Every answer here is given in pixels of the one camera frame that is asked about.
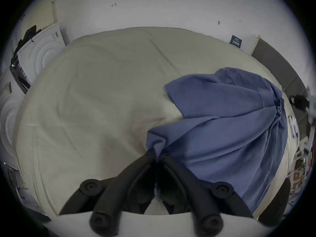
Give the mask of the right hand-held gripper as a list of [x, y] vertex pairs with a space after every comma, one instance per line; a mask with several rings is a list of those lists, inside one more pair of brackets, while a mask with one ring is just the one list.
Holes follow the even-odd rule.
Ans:
[[307, 87], [307, 97], [304, 95], [291, 95], [290, 104], [296, 109], [307, 111], [307, 120], [311, 126], [316, 125], [316, 96], [312, 94], [310, 87]]

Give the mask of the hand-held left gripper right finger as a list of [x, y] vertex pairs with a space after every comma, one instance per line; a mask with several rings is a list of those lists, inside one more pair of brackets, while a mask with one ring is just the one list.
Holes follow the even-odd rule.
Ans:
[[253, 219], [253, 215], [233, 186], [227, 182], [211, 183], [198, 179], [169, 154], [159, 160], [184, 195], [193, 214], [196, 234], [219, 234], [224, 227], [221, 213]]

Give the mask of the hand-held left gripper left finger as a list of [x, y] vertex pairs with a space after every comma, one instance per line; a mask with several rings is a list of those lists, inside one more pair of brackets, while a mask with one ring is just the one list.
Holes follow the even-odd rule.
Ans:
[[144, 214], [155, 197], [156, 163], [148, 150], [116, 177], [83, 181], [59, 215], [92, 211], [89, 226], [95, 233], [118, 233], [122, 211]]

